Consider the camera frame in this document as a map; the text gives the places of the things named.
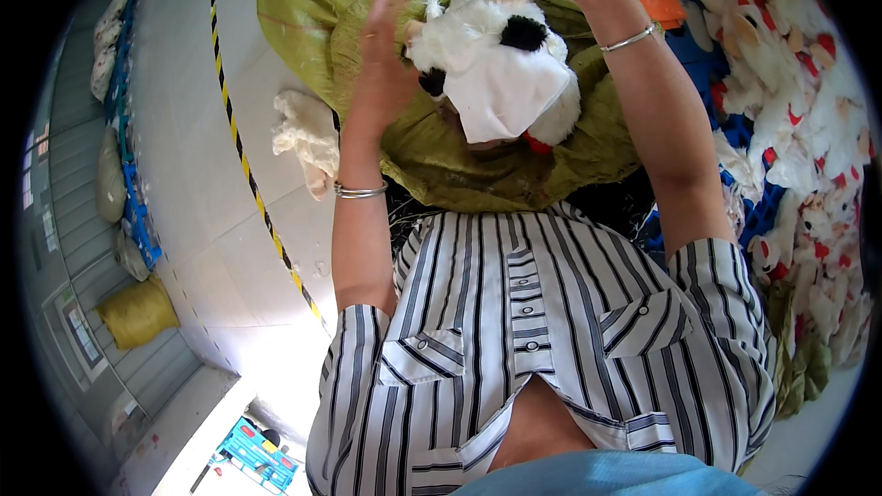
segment white and black striped shirt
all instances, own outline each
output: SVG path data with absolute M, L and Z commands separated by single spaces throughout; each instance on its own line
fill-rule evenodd
M 446 494 L 484 475 L 532 375 L 598 448 L 735 471 L 775 392 L 741 253 L 702 239 L 669 274 L 567 203 L 432 216 L 395 264 L 391 319 L 339 316 L 306 474 L 318 494 Z

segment blue vehicle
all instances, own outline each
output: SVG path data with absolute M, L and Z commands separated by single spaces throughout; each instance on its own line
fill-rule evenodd
M 226 460 L 272 494 L 288 488 L 298 467 L 244 417 L 217 447 L 208 468 Z

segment black ear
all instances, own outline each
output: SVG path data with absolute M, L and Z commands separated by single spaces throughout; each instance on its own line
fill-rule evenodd
M 444 94 L 444 81 L 447 78 L 447 72 L 443 69 L 432 68 L 428 73 L 420 73 L 420 86 L 430 96 L 441 96 Z
M 535 52 L 545 42 L 548 30 L 541 23 L 528 17 L 512 16 L 502 30 L 501 45 Z

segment woman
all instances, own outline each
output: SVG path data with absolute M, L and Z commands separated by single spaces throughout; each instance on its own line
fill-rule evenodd
M 707 115 L 637 0 L 574 1 L 606 47 L 669 272 L 566 203 L 432 216 L 393 265 L 380 138 L 417 72 L 394 50 L 392 1 L 376 0 L 340 141 L 342 312 L 307 447 L 316 493 L 666 489 L 675 474 L 750 490 L 720 476 L 766 439 L 775 395 Z

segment bracelet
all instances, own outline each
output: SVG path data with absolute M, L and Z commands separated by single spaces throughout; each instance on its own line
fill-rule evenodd
M 339 182 L 334 182 L 334 193 L 337 194 L 337 197 L 343 198 L 344 200 L 360 200 L 361 198 L 373 197 L 385 193 L 385 190 L 388 187 L 389 183 L 385 180 L 381 187 L 374 188 L 373 190 L 350 190 L 341 186 Z
M 629 39 L 624 39 L 623 41 L 619 41 L 619 42 L 617 42 L 617 43 L 613 43 L 613 44 L 611 44 L 611 45 L 609 45 L 609 46 L 601 46 L 601 51 L 612 52 L 613 50 L 617 50 L 617 49 L 619 49 L 619 48 L 621 48 L 621 47 L 623 47 L 623 46 L 627 46 L 627 45 L 630 45 L 630 44 L 632 44 L 632 43 L 636 43 L 638 40 L 643 39 L 645 36 L 647 36 L 647 35 L 649 35 L 649 34 L 651 34 L 651 33 L 654 33 L 654 32 L 656 32 L 656 24 L 650 22 L 650 23 L 649 23 L 649 26 L 646 27 L 645 29 L 643 29 L 643 30 L 642 30 L 640 33 L 638 33 L 637 35 L 634 35 L 633 37 L 631 37 L 631 38 L 629 38 Z

